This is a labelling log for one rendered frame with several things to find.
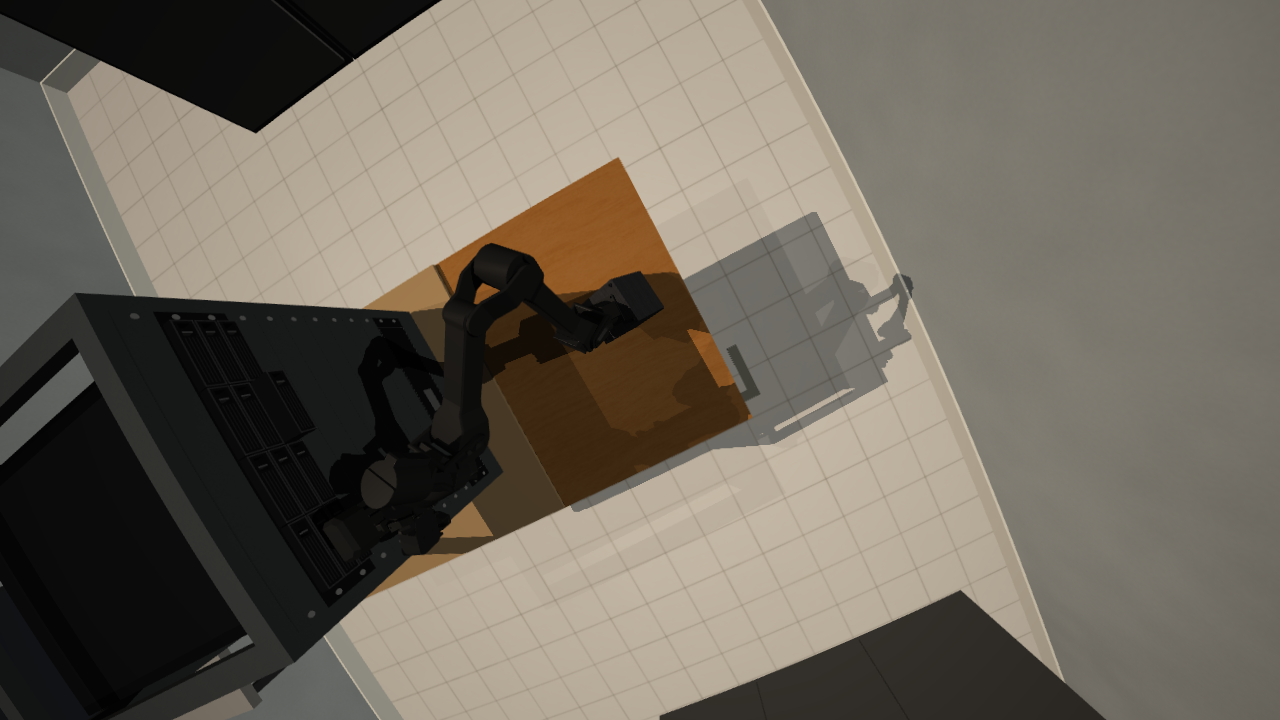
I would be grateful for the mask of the black open rack frame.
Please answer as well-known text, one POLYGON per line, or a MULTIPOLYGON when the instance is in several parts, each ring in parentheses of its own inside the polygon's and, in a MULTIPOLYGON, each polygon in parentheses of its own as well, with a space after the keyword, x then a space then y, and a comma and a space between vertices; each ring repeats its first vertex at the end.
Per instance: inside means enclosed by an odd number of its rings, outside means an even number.
POLYGON ((0 366, 0 427, 77 354, 93 377, 0 465, 0 582, 88 720, 173 720, 294 664, 411 557, 389 530, 317 589, 175 352, 180 319, 236 320, 284 369, 346 510, 442 406, 410 313, 73 293, 0 366))

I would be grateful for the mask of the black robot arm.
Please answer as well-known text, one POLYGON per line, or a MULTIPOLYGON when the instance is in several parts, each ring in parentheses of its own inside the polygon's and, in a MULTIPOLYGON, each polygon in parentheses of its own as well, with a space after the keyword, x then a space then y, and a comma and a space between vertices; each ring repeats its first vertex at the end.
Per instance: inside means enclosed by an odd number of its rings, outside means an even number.
POLYGON ((625 322, 613 295, 596 306, 573 302, 568 307, 544 284, 544 273, 529 254, 486 243, 474 259, 460 273, 454 295, 442 311, 445 322, 444 386, 433 425, 408 445, 413 454, 388 452, 385 460, 372 462, 364 471, 361 480, 364 502, 371 509, 419 501, 433 503, 419 516, 413 514, 388 524, 390 532, 399 529, 404 556, 425 555, 440 541, 451 515, 433 507, 467 482, 477 480, 475 459, 485 451, 490 438, 481 392, 485 338, 493 322, 524 302, 556 325, 553 338, 582 354, 598 348, 609 331, 625 322), (500 291, 476 305, 474 300, 483 283, 500 291), (442 454, 433 443, 451 455, 442 454))

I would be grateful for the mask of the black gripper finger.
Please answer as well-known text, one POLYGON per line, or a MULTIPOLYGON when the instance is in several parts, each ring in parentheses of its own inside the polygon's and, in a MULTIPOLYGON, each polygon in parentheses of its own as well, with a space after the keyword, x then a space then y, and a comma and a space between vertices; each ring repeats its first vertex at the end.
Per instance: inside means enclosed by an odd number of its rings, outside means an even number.
MULTIPOLYGON (((362 507, 364 510, 365 510, 365 509, 369 509, 369 506, 367 506, 367 505, 366 505, 366 503, 365 503, 364 501, 362 501, 362 502, 360 502, 360 503, 357 503, 357 506, 362 507)), ((385 536, 385 534, 387 534, 387 533, 388 533, 389 530, 390 530, 390 529, 388 529, 387 532, 383 532, 383 530, 380 530, 380 532, 379 532, 379 533, 380 533, 380 538, 381 538, 383 536, 385 536)))

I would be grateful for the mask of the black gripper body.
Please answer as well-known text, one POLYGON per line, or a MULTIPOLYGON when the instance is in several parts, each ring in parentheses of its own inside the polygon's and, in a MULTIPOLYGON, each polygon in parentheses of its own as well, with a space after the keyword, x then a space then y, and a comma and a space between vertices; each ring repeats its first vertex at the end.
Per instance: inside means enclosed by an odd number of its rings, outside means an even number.
MULTIPOLYGON (((433 503, 431 503, 433 505, 433 503)), ((380 530, 388 530, 390 521, 411 515, 419 516, 431 505, 416 502, 385 509, 362 509, 352 506, 344 512, 324 523, 323 530, 337 548, 344 562, 353 562, 364 556, 380 541, 380 530)))

